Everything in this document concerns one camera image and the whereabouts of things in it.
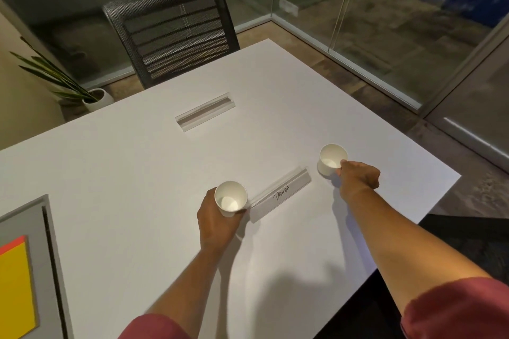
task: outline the red sleeve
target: red sleeve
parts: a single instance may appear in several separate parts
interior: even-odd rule
[[[168,316],[146,314],[134,319],[119,339],[190,339],[188,334]]]
[[[409,339],[509,337],[509,287],[492,278],[465,278],[435,287],[405,308]]]

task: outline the right hand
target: right hand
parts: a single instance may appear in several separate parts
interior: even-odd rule
[[[336,170],[341,177],[340,194],[343,200],[350,201],[360,191],[380,186],[380,171],[366,163],[341,160],[341,168]]]

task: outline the white paper cup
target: white paper cup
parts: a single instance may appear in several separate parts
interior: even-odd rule
[[[325,177],[332,176],[341,167],[341,160],[348,159],[347,151],[340,145],[328,144],[320,151],[318,171]]]
[[[221,214],[226,217],[232,217],[235,212],[245,207],[247,191],[238,182],[226,181],[216,188],[214,198]]]

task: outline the forearm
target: forearm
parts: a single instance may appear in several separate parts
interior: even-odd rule
[[[350,210],[401,313],[412,299],[460,278],[489,275],[445,242],[394,210],[371,188],[348,199]]]
[[[170,317],[197,338],[219,260],[220,253],[201,250],[147,312]]]

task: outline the cup rim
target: cup rim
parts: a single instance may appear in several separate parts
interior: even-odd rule
[[[328,164],[326,164],[325,162],[323,162],[323,159],[322,159],[322,152],[323,152],[323,149],[325,149],[327,146],[331,146],[331,145],[333,145],[333,146],[339,146],[341,149],[343,149],[343,150],[345,151],[345,154],[347,155],[347,158],[343,158],[343,159],[348,160],[348,152],[347,152],[347,150],[346,150],[343,146],[341,146],[340,144],[327,144],[327,145],[324,145],[324,146],[322,147],[322,149],[320,150],[320,155],[319,155],[319,157],[320,157],[320,162],[321,162],[323,165],[325,165],[325,166],[327,166],[328,168],[330,168],[330,169],[337,169],[337,168],[334,168],[334,167],[332,167],[332,166],[329,166]]]
[[[226,210],[226,209],[224,209],[224,208],[221,208],[221,206],[220,206],[220,205],[219,205],[219,203],[217,202],[217,196],[216,196],[216,194],[217,194],[217,188],[219,188],[221,185],[226,184],[226,183],[228,183],[228,182],[234,182],[234,183],[236,183],[236,184],[239,184],[239,185],[240,185],[240,186],[244,189],[244,192],[246,193],[246,202],[245,202],[245,203],[244,203],[244,204],[243,204],[243,205],[242,205],[239,209],[237,209],[237,210]],[[233,181],[233,180],[223,181],[223,182],[221,182],[221,183],[220,183],[220,184],[216,187],[216,190],[214,191],[214,201],[215,201],[215,203],[216,203],[217,207],[218,207],[218,208],[220,208],[220,209],[222,209],[222,210],[223,210],[223,211],[225,211],[225,212],[230,212],[230,213],[238,212],[239,210],[241,210],[242,208],[244,208],[244,207],[246,206],[246,204],[247,204],[247,189],[246,189],[246,187],[245,187],[244,185],[242,185],[242,184],[241,184],[240,182],[238,182],[238,181]]]

